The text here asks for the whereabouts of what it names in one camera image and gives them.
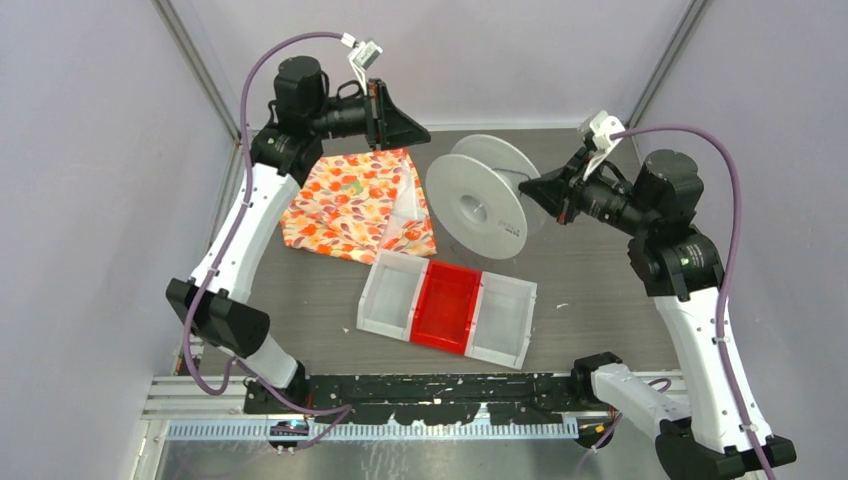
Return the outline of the white perforated cable spool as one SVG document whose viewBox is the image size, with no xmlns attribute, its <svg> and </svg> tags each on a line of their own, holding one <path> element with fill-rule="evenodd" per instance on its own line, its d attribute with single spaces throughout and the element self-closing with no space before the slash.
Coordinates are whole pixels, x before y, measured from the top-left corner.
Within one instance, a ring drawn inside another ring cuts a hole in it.
<svg viewBox="0 0 848 480">
<path fill-rule="evenodd" d="M 483 257 L 518 255 L 548 214 L 523 196 L 521 182 L 540 173 L 511 143 L 486 134 L 460 139 L 425 175 L 425 195 L 439 222 L 461 245 Z"/>
</svg>

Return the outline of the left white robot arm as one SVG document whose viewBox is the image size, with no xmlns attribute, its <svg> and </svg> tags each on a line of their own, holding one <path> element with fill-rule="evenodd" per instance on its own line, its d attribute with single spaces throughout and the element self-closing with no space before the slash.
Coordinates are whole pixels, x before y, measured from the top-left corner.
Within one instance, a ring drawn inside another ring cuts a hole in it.
<svg viewBox="0 0 848 480">
<path fill-rule="evenodd" d="M 324 140 L 362 136 L 373 150 L 430 140 L 394 105 L 386 84 L 366 76 L 369 61 L 349 62 L 355 74 L 350 95 L 330 90 L 313 57 L 280 63 L 270 117 L 250 140 L 237 199 L 204 260 L 188 279 L 173 279 L 166 289 L 183 338 L 196 336 L 240 360 L 270 385 L 268 400 L 284 414 L 305 405 L 305 368 L 272 338 L 269 315 L 247 303 L 272 231 L 322 157 Z"/>
</svg>

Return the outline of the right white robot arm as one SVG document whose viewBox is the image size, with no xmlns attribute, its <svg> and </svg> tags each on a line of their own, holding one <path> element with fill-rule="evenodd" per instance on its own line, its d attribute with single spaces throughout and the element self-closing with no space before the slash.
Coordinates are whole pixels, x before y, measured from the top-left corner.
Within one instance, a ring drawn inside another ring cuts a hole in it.
<svg viewBox="0 0 848 480">
<path fill-rule="evenodd" d="M 675 401 L 604 352 L 575 361 L 574 403 L 619 411 L 652 439 L 672 479 L 770 473 L 797 452 L 773 433 L 747 384 L 721 298 L 729 270 L 693 222 L 703 189 L 696 162 L 674 150 L 651 153 L 628 181 L 609 162 L 591 170 L 581 149 L 563 167 L 519 185 L 561 224 L 583 214 L 628 236 L 630 265 L 669 332 L 687 389 L 686 401 Z"/>
</svg>

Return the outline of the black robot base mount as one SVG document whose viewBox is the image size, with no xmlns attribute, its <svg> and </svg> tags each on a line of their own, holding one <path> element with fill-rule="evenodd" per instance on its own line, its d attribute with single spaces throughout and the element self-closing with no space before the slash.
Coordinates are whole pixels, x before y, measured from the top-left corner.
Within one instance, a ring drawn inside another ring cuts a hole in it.
<svg viewBox="0 0 848 480">
<path fill-rule="evenodd" d="M 313 375 L 294 402 L 325 410 L 329 424 L 348 405 L 344 424 L 466 425 L 486 415 L 496 426 L 548 425 L 566 416 L 608 423 L 618 415 L 580 390 L 567 373 Z"/>
</svg>

